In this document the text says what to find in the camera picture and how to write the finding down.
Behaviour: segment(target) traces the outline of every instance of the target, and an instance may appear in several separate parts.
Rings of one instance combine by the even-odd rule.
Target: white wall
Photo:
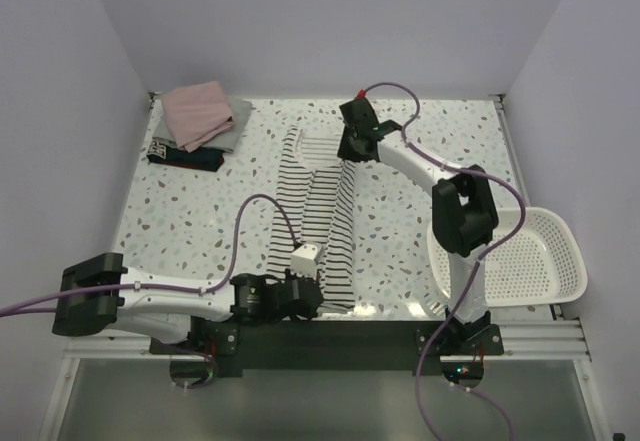
[[[562,0],[507,96],[532,202],[589,272],[575,306],[613,428],[640,437],[640,0]]]
[[[504,93],[559,0],[102,0],[149,89],[257,95]]]
[[[110,247],[146,95],[100,0],[0,0],[0,305]],[[63,340],[0,320],[0,439],[36,439]]]

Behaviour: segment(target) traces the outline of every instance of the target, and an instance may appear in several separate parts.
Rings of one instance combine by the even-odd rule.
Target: white speckled tabletop
[[[140,150],[114,250],[125,263],[148,272],[204,279],[221,277],[230,260],[233,223],[240,203],[253,193],[274,195],[287,128],[310,134],[342,131],[339,99],[258,99],[233,155],[217,173],[150,164],[146,149],[162,117],[155,102]],[[380,120],[404,122],[409,101],[374,100]],[[491,101],[423,101],[410,136],[447,159],[479,164],[513,180],[507,147]],[[496,204],[516,206],[503,189]],[[273,207],[245,211],[236,273],[265,270]],[[431,198],[402,174],[375,163],[359,164],[354,220],[356,308],[343,319],[441,319],[444,298],[430,269],[426,230]],[[548,306],[494,308],[496,321],[550,320]]]

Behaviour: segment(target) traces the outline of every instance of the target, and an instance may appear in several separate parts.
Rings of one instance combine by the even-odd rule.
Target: stack of folded cloth
[[[217,81],[162,96],[164,116],[147,151],[152,163],[217,171],[233,153],[252,104],[224,95]]]

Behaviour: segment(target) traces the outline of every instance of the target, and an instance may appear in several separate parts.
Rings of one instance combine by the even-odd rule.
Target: white laundry basket
[[[508,234],[520,219],[519,209],[499,209],[500,224],[493,241]],[[449,258],[429,225],[429,259],[440,290],[449,296]],[[516,236],[485,260],[485,289],[489,307],[566,303],[587,288],[587,271],[567,224],[555,213],[527,208]]]

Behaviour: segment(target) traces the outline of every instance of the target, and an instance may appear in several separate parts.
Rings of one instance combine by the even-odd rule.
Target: striped cloth
[[[276,199],[305,243],[323,247],[320,287],[325,311],[344,312],[355,305],[353,275],[353,193],[355,165],[336,157],[340,137],[302,136],[293,126],[284,138]],[[291,238],[276,211],[267,272],[278,278],[291,261]]]

